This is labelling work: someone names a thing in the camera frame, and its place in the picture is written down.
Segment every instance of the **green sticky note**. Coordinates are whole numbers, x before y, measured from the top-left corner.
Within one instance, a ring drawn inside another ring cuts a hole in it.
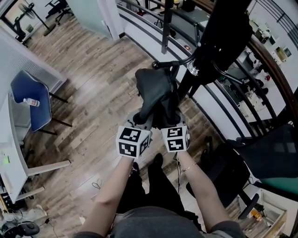
[[[3,162],[4,162],[5,165],[8,165],[9,164],[9,158],[8,158],[8,156],[3,159]]]

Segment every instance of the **gray t-shirt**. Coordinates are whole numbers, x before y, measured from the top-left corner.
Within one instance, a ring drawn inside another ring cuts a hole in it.
[[[245,238],[237,222],[224,221],[203,233],[187,218],[161,207],[139,207],[117,217],[111,238]],[[74,238],[103,238],[93,232],[79,232]]]

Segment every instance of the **wooden floor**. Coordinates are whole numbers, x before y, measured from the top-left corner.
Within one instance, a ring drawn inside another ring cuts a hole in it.
[[[67,76],[68,81],[57,94],[69,103],[52,99],[52,111],[53,117],[73,127],[51,122],[45,129],[56,131],[58,136],[30,132],[25,139],[25,149],[33,149],[35,154],[30,157],[28,166],[67,159],[71,165],[34,176],[26,187],[32,190],[44,186],[46,190],[34,200],[27,199],[27,203],[29,207],[40,204],[50,217],[51,224],[43,225],[38,237],[56,237],[54,232],[58,237],[71,237],[81,225],[79,217],[88,215],[98,193],[92,183],[100,186],[119,161],[115,147],[118,126],[123,125],[131,111],[142,106],[142,99],[137,96],[135,71],[149,67],[152,59],[130,39],[110,41],[81,28],[74,17],[47,37],[42,37],[42,31],[40,28],[33,35],[29,49]],[[189,152],[198,161],[206,148],[207,135],[213,137],[215,147],[222,141],[190,99],[186,99],[180,109],[191,130]],[[178,185],[174,154],[166,152],[161,133],[154,130],[150,148],[138,160],[146,191],[149,188],[147,167],[158,152],[164,155],[164,172],[176,188]],[[196,201],[186,191],[185,184],[182,176],[180,194],[185,209],[198,214],[202,223]],[[236,219],[240,213],[237,202],[228,209]]]

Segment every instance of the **blue chair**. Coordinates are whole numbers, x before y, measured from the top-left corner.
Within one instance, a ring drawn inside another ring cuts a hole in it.
[[[50,96],[64,103],[68,102],[50,93],[47,85],[39,81],[33,75],[22,70],[15,76],[10,86],[16,103],[21,103],[27,98],[38,100],[40,102],[38,107],[30,106],[31,128],[34,132],[40,131],[51,135],[57,135],[55,132],[49,132],[42,129],[42,127],[51,120],[72,127],[72,125],[68,123],[52,118]]]

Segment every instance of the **desk leg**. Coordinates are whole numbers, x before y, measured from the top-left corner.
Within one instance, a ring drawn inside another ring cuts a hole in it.
[[[24,193],[24,194],[19,195],[19,196],[17,197],[16,201],[22,200],[22,199],[24,199],[24,198],[28,198],[28,197],[33,196],[33,195],[35,195],[35,194],[37,194],[37,193],[39,193],[39,192],[42,192],[42,191],[44,191],[44,190],[45,190],[45,188],[44,188],[44,187],[41,187],[41,188],[35,189],[35,190],[33,190],[33,191],[26,192],[26,193]]]
[[[60,169],[60,168],[63,168],[63,167],[69,166],[69,165],[70,165],[70,161],[66,160],[66,161],[62,161],[62,162],[51,164],[51,165],[39,166],[39,167],[28,169],[27,175],[32,176],[35,174],[44,173],[44,172],[52,171],[55,169]]]

